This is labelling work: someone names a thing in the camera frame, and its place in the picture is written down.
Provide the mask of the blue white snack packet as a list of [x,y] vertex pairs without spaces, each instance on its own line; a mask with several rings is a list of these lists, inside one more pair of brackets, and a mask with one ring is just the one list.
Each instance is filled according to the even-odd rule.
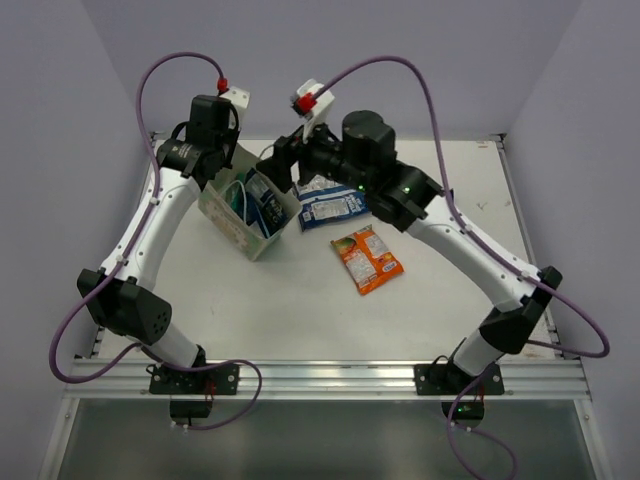
[[369,213],[361,191],[320,175],[306,185],[295,183],[293,192],[301,206],[298,221],[302,232]]

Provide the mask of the blue snack packet large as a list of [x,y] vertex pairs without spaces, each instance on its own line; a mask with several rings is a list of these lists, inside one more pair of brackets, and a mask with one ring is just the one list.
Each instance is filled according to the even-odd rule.
[[287,215],[283,205],[255,168],[251,168],[246,174],[245,190],[257,206],[256,220],[265,238],[271,237],[285,226]]

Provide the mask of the patterned paper bag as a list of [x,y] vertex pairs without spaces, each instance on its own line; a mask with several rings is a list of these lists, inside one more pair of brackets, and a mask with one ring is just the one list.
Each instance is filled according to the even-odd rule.
[[198,208],[250,261],[257,260],[301,211],[292,192],[283,193],[258,172],[259,157],[235,148],[232,166],[205,186]]

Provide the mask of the orange snack packet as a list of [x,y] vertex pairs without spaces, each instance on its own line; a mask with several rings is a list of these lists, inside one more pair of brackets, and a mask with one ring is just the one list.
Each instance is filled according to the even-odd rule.
[[367,295],[404,273],[402,264],[372,225],[332,240],[330,244],[360,295]]

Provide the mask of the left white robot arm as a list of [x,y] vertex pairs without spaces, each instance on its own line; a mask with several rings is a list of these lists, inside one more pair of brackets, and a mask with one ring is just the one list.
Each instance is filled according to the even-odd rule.
[[159,171],[125,233],[96,270],[83,270],[77,286],[90,296],[92,319],[111,333],[136,341],[174,365],[172,379],[185,392],[201,390],[207,367],[199,346],[172,323],[171,304],[154,292],[165,253],[184,215],[207,183],[231,165],[248,92],[193,98],[188,121],[153,146]]

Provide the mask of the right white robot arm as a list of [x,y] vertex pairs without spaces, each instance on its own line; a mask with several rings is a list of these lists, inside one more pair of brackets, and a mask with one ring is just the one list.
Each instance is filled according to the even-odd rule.
[[417,167],[398,160],[396,133],[372,111],[348,114],[342,134],[325,124],[296,130],[276,140],[272,155],[257,169],[281,191],[317,175],[363,194],[374,217],[436,250],[489,298],[493,308],[456,348],[445,369],[451,389],[468,392],[488,365],[521,352],[551,301],[549,288],[562,280],[553,267],[539,269],[521,259],[504,266],[507,250],[473,223],[461,225],[447,192]]

